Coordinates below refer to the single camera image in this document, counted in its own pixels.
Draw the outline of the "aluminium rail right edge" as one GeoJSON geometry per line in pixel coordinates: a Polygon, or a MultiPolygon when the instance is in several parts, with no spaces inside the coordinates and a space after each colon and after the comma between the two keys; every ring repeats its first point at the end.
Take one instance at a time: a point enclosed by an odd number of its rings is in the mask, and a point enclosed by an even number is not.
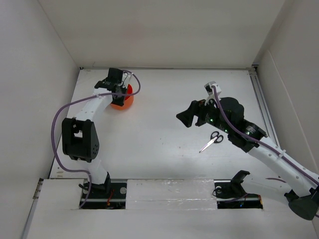
{"type": "Polygon", "coordinates": [[[276,145],[280,145],[256,70],[257,66],[253,65],[248,69],[248,72],[261,111],[263,122],[266,127],[266,132],[276,145]]]}

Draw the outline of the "black handled scissors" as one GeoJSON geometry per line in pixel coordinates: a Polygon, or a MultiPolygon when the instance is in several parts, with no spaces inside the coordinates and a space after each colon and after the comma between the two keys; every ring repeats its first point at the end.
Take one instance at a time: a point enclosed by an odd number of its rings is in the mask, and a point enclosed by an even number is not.
{"type": "Polygon", "coordinates": [[[224,140],[224,136],[221,135],[218,131],[214,131],[210,135],[210,141],[199,151],[199,153],[205,151],[210,145],[221,143],[224,140]]]}

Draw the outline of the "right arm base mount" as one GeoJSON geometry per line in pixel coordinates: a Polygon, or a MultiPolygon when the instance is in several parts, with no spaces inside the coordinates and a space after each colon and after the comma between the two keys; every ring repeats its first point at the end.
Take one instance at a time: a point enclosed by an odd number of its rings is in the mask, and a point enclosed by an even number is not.
{"type": "Polygon", "coordinates": [[[218,209],[263,209],[260,195],[248,194],[242,187],[248,175],[250,172],[240,170],[231,179],[214,180],[212,196],[218,209]]]}

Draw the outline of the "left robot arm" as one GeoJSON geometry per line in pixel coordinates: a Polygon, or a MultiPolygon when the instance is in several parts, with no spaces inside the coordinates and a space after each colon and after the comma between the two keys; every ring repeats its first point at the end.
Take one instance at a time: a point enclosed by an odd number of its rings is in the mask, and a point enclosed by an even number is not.
{"type": "Polygon", "coordinates": [[[88,100],[82,110],[62,122],[62,151],[77,161],[92,179],[91,190],[99,197],[111,193],[110,175],[98,157],[100,144],[95,127],[99,115],[110,104],[123,106],[128,92],[131,74],[117,68],[110,68],[108,76],[94,86],[95,98],[88,100]]]}

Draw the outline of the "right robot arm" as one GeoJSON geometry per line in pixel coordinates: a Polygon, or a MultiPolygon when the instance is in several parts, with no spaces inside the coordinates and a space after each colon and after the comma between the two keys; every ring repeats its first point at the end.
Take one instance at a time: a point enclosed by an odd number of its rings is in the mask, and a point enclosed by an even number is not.
{"type": "Polygon", "coordinates": [[[258,159],[277,179],[258,180],[245,170],[239,171],[229,183],[228,198],[246,194],[268,196],[287,205],[297,216],[311,221],[319,211],[319,176],[292,159],[256,124],[244,119],[244,107],[235,98],[192,101],[176,115],[186,127],[209,124],[227,134],[236,147],[258,159]]]}

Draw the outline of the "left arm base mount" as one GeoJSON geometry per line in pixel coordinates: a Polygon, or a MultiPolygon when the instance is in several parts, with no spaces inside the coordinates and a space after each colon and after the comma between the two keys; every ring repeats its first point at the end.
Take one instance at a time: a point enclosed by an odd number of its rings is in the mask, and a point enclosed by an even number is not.
{"type": "Polygon", "coordinates": [[[88,199],[81,207],[87,210],[121,210],[126,208],[127,181],[111,182],[109,193],[91,189],[88,199]]]}

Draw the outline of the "orange round organizer container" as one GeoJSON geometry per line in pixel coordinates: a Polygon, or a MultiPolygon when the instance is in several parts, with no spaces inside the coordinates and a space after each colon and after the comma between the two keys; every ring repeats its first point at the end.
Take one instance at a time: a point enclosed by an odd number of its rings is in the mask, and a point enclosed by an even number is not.
{"type": "MultiPolygon", "coordinates": [[[[130,84],[128,84],[127,94],[132,94],[132,93],[133,93],[133,87],[130,84]]],[[[133,96],[126,96],[124,100],[124,104],[122,106],[111,104],[111,107],[119,111],[124,111],[124,110],[127,110],[133,104],[133,102],[134,102],[133,96]]]]}

